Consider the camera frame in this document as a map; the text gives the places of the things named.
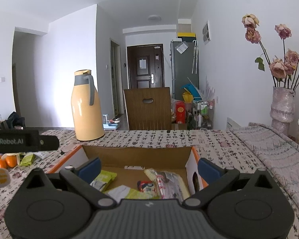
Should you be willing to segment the green snack packet in box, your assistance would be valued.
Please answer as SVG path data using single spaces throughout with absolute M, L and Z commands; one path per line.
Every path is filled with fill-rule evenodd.
M 90 185 L 98 191 L 103 192 L 116 177 L 117 173 L 101 170 L 100 174 L 90 183 Z

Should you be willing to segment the orange tangerine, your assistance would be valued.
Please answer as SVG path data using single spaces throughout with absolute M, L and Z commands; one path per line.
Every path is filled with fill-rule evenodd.
M 7 163 L 5 159 L 0 159 L 0 168 L 7 168 Z
M 16 155 L 8 155 L 5 158 L 7 166 L 10 168 L 14 168 L 18 165 L 17 156 Z

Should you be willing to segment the green snack packet on table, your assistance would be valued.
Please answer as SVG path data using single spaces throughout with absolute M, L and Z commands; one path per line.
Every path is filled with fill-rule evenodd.
M 33 153 L 28 153 L 23 156 L 20 162 L 20 166 L 30 166 L 35 160 L 35 155 Z

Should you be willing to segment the patterned tablecloth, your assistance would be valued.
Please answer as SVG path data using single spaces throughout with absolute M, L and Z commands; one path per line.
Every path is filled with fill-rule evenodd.
M 10 171 L 10 185 L 0 188 L 0 238 L 10 238 L 10 233 L 4 222 L 4 213 L 27 174 L 34 167 L 48 171 L 56 164 L 56 161 L 64 157 L 65 148 L 73 149 L 80 144 L 72 130 L 49 130 L 44 133 L 45 135 L 57 136 L 60 141 L 60 148 L 57 151 L 52 151 L 43 160 L 34 161 L 32 166 L 20 167 Z M 109 131 L 101 139 L 90 141 L 88 144 L 101 147 L 194 147 L 201 157 L 208 158 L 220 167 L 233 166 L 243 173 L 250 173 L 260 167 L 266 168 L 260 159 L 232 133 L 232 130 Z M 299 238 L 299 208 L 280 183 L 279 186 L 288 197 L 295 213 L 295 220 L 288 238 Z

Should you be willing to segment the orange cardboard snack box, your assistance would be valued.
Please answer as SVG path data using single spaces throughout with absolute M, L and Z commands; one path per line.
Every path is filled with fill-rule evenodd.
M 180 175 L 190 195 L 208 186 L 198 173 L 200 155 L 194 147 L 141 148 L 79 145 L 56 161 L 56 164 L 47 172 L 56 173 L 68 165 L 79 167 L 94 158 L 100 159 L 102 170 L 117 173 L 117 177 L 108 189 L 121 185 L 137 189 L 139 180 L 149 179 L 144 170 L 150 168 Z

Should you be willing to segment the clear wrapped biscuit packet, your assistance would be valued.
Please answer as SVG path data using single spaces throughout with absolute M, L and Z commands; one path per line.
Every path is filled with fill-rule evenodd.
M 160 199 L 177 199 L 182 202 L 190 193 L 182 177 L 171 171 L 144 170 L 145 175 L 154 183 Z

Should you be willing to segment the folded pink quilted cloth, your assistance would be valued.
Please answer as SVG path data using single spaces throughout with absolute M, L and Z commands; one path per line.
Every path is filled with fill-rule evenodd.
M 299 208 L 299 145 L 259 123 L 233 129 L 232 133 L 260 159 Z

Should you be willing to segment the red gift box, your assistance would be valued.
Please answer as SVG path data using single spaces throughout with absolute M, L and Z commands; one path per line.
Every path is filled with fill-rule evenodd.
M 183 101 L 177 101 L 175 103 L 175 116 L 177 123 L 186 123 L 186 109 Z

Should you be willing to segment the pink textured vase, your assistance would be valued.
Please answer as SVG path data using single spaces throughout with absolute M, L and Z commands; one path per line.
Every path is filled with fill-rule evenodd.
M 273 87 L 270 117 L 272 127 L 284 135 L 288 135 L 290 124 L 295 114 L 295 92 L 284 87 Z

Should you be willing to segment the grey refrigerator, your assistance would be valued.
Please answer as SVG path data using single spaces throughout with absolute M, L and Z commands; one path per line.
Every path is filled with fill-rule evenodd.
M 171 65 L 172 65 L 172 97 L 182 100 L 185 91 L 182 87 L 191 82 L 199 87 L 199 71 L 196 64 L 196 43 L 171 41 Z

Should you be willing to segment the dark brown entrance door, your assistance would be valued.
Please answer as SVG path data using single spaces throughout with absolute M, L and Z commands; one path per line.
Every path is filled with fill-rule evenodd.
M 164 59 L 162 44 L 127 47 L 130 88 L 164 87 Z

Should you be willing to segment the yellow box on refrigerator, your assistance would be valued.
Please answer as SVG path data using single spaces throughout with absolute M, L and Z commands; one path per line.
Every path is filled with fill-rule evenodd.
M 193 42 L 196 40 L 196 34 L 192 32 L 178 32 L 177 37 L 180 38 L 183 42 Z

